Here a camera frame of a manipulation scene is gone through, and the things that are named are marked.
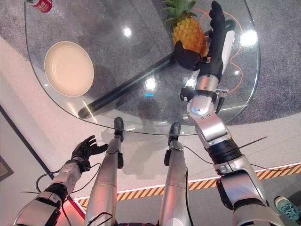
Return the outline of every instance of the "black cable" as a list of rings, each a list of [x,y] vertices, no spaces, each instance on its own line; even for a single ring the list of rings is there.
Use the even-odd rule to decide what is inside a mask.
[[[186,208],[187,208],[187,212],[188,212],[188,217],[191,223],[191,226],[193,226],[193,222],[192,222],[192,218],[190,215],[190,211],[189,211],[189,205],[188,205],[188,168],[186,167],[186,191],[185,191],[185,196],[186,196]]]
[[[194,153],[198,158],[200,158],[200,159],[203,160],[204,162],[207,162],[208,164],[213,165],[213,163],[208,162],[208,161],[206,161],[205,159],[201,158],[198,154],[196,154],[193,150],[191,150],[191,149],[188,148],[187,146],[184,146],[184,145],[183,145],[183,147],[186,147],[187,149],[189,149],[192,153]],[[262,168],[262,169],[265,169],[265,170],[270,170],[270,171],[284,171],[284,170],[289,170],[289,169],[295,167],[295,166],[292,166],[292,167],[289,167],[289,168],[286,168],[286,169],[267,169],[267,168],[265,168],[265,167],[258,166],[258,165],[256,165],[256,164],[250,164],[250,165],[252,165],[252,166],[257,166],[257,167],[259,167],[259,168]]]
[[[32,194],[39,194],[38,192],[20,192],[20,193],[32,193]]]
[[[258,166],[258,165],[255,165],[255,164],[251,164],[252,166],[257,166],[259,168],[262,168],[262,169],[265,169],[265,170],[270,170],[270,171],[284,171],[284,170],[289,170],[291,168],[294,168],[295,166],[292,166],[292,167],[289,167],[289,168],[286,168],[286,169],[267,169],[267,168],[264,168],[262,166]]]
[[[70,222],[69,218],[67,217],[67,214],[66,214],[66,212],[65,212],[65,210],[64,210],[64,203],[65,203],[65,202],[66,202],[66,200],[64,200],[64,202],[62,203],[62,211],[63,211],[63,214],[65,215],[65,217],[66,217],[66,219],[67,219],[69,225],[72,226],[72,225],[71,225],[71,222]]]
[[[49,175],[49,174],[58,173],[60,170],[61,170],[61,168],[60,168],[59,170],[57,170],[57,171],[50,172],[50,173],[45,173],[45,174],[41,175],[41,176],[37,179],[37,181],[36,181],[36,189],[38,190],[38,192],[41,192],[41,190],[40,190],[40,188],[39,188],[39,181],[40,181],[43,177],[45,177],[45,176],[47,176],[47,175]]]
[[[263,140],[263,139],[265,139],[265,138],[267,138],[267,137],[262,137],[262,138],[260,138],[260,139],[258,139],[258,140],[255,140],[255,141],[252,141],[252,142],[250,142],[250,143],[248,143],[248,144],[242,145],[242,146],[240,146],[239,148],[243,148],[243,147],[246,147],[246,146],[248,146],[248,145],[254,144],[254,143],[256,143],[257,141]]]
[[[94,174],[94,176],[91,178],[91,180],[89,180],[89,182],[88,183],[86,183],[86,185],[85,186],[83,186],[81,189],[79,189],[79,190],[76,190],[76,191],[74,191],[74,192],[71,192],[70,194],[72,194],[72,193],[75,193],[75,192],[79,192],[80,190],[82,190],[82,189],[84,189],[95,177],[96,177],[96,175],[97,175],[97,173],[98,173],[98,171],[99,171],[99,169],[100,169],[100,163],[96,163],[95,165],[93,165],[93,166],[91,166],[91,168],[93,168],[94,166],[96,166],[96,165],[98,165],[99,164],[99,168],[98,168],[98,170],[96,171],[96,173]]]
[[[105,221],[103,221],[102,223],[98,224],[97,226],[100,226],[100,225],[104,224],[105,222],[107,222],[108,220],[111,220],[111,219],[113,218],[113,215],[112,215],[112,214],[110,214],[110,213],[108,213],[108,212],[102,212],[102,213],[98,214],[95,218],[93,218],[93,220],[91,220],[91,221],[87,224],[87,226],[90,226],[90,225],[91,225],[94,221],[96,221],[102,214],[107,214],[107,215],[109,215],[110,217],[109,217],[108,219],[106,219]]]
[[[213,163],[206,161],[205,159],[203,159],[201,156],[199,156],[197,153],[195,153],[193,150],[191,150],[191,149],[188,148],[187,146],[183,145],[183,147],[186,147],[187,149],[189,149],[192,153],[194,153],[198,158],[200,158],[200,159],[203,160],[204,162],[207,162],[208,164],[213,165]]]
[[[220,97],[218,100],[218,104],[217,104],[217,108],[215,110],[215,114],[218,114],[218,112],[220,112],[221,108],[222,108],[222,104],[224,103],[225,98],[224,97]]]

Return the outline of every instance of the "black rod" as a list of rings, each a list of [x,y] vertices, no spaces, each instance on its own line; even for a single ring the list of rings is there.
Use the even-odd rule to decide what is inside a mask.
[[[174,63],[175,61],[173,59],[173,53],[171,53],[163,59],[157,61],[144,71],[135,75],[133,78],[127,80],[120,86],[108,92],[104,96],[91,102],[87,105],[87,107],[83,107],[82,109],[80,109],[79,117],[83,119],[91,117],[91,114],[103,108],[104,106],[116,100],[117,98],[121,97],[122,95],[128,92],[133,92],[134,90],[138,89],[141,86],[141,84],[148,78],[149,75],[157,74],[167,68],[170,68]]]

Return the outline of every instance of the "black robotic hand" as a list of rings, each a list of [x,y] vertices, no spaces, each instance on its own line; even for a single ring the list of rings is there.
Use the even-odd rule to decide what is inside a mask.
[[[216,76],[219,80],[222,77],[222,50],[227,34],[225,17],[220,4],[213,1],[211,4],[210,17],[212,18],[210,25],[212,31],[209,33],[211,40],[206,61],[201,65],[199,76],[204,74],[211,74]]]
[[[108,144],[104,144],[102,146],[98,146],[95,142],[96,139],[94,139],[95,136],[92,135],[85,139],[83,142],[80,142],[74,151],[72,152],[71,159],[75,157],[80,157],[84,161],[88,161],[89,157],[94,154],[100,154],[105,152],[108,149]]]
[[[201,57],[199,53],[184,49],[181,41],[177,41],[174,46],[174,59],[187,70],[201,69],[198,76],[211,74],[220,80],[223,68],[222,51],[226,34],[227,31],[235,28],[235,22],[233,20],[225,21],[222,8],[216,1],[212,2],[211,7],[209,15],[212,19],[210,22],[212,31],[209,32],[211,42],[207,56]]]

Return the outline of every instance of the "red can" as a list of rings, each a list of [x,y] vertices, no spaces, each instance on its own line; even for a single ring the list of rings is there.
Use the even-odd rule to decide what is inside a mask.
[[[49,12],[52,7],[52,0],[26,0],[26,1],[42,13]]]

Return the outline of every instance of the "pineapple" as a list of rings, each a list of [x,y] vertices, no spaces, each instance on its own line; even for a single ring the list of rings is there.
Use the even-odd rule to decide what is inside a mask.
[[[199,53],[202,57],[207,53],[207,42],[201,26],[190,12],[196,0],[165,0],[167,7],[162,11],[169,13],[166,22],[170,22],[173,29],[173,44],[181,41],[183,48]]]

